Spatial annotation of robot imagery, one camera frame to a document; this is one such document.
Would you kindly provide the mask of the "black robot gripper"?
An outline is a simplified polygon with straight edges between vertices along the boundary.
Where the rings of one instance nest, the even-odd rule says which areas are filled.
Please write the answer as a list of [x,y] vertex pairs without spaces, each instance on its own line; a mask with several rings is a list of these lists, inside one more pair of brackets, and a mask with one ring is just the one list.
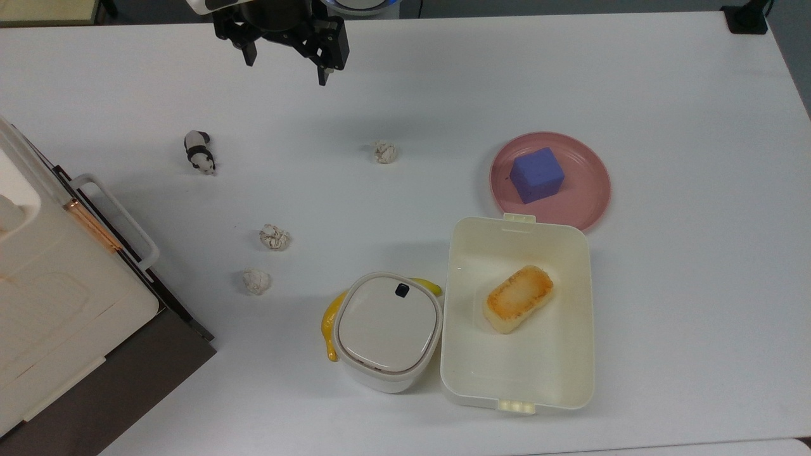
[[215,35],[241,50],[245,64],[254,66],[256,41],[295,49],[317,67],[319,86],[344,70],[348,48],[345,21],[328,14],[321,1],[214,1]]

